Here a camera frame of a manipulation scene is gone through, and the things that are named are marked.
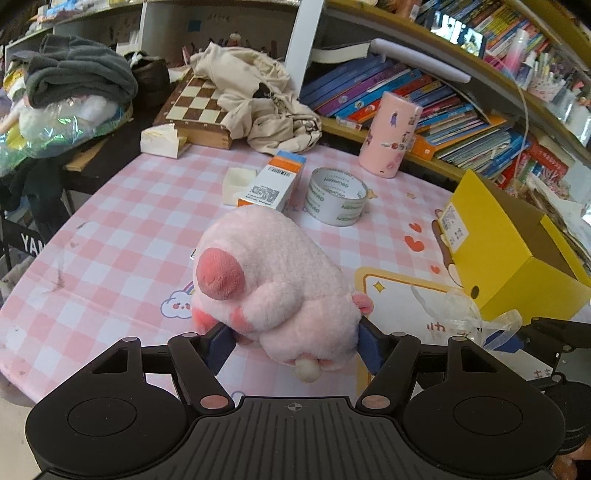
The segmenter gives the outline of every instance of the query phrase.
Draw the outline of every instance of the pink cylindrical container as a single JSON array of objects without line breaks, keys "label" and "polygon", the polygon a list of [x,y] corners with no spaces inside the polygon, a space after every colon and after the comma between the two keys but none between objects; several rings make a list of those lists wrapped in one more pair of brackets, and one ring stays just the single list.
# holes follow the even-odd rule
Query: pink cylindrical container
[{"label": "pink cylindrical container", "polygon": [[359,164],[378,177],[396,175],[423,107],[385,92],[359,153]]}]

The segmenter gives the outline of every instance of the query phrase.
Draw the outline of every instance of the paper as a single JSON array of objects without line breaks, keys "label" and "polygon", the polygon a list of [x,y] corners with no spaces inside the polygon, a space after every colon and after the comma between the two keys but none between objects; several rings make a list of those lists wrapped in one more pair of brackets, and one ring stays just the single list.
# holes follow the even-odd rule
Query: paper
[{"label": "paper", "polygon": [[464,243],[464,240],[468,238],[468,229],[452,203],[443,212],[440,223],[449,248],[454,254]]},{"label": "paper", "polygon": [[139,148],[142,153],[179,158],[186,143],[187,137],[179,137],[174,124],[164,124],[144,130]]}]

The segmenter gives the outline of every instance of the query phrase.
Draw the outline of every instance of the plush toy tail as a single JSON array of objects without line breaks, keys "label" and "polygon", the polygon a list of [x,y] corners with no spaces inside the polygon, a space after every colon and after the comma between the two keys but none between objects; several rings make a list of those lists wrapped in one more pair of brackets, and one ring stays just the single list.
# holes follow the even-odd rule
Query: plush toy tail
[{"label": "plush toy tail", "polygon": [[320,364],[318,359],[305,353],[295,359],[296,377],[306,383],[314,383],[320,378]]},{"label": "plush toy tail", "polygon": [[220,248],[208,248],[195,269],[199,289],[214,300],[229,300],[244,291],[244,271],[233,256]]}]

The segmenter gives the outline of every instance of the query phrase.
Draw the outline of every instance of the roll of tape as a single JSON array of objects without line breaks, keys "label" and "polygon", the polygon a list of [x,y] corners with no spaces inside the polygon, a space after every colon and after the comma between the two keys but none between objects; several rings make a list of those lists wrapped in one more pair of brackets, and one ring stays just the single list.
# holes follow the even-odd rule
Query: roll of tape
[{"label": "roll of tape", "polygon": [[361,216],[368,192],[365,183],[347,172],[317,168],[312,172],[304,207],[322,223],[353,225]]}]

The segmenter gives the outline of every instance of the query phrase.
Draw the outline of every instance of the pink plush toy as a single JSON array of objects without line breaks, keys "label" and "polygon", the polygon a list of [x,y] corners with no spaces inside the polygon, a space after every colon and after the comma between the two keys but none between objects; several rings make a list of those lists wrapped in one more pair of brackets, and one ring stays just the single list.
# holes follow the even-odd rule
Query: pink plush toy
[{"label": "pink plush toy", "polygon": [[203,234],[193,282],[199,333],[220,321],[306,382],[353,357],[361,315],[374,308],[295,223],[257,205],[236,208]]}]

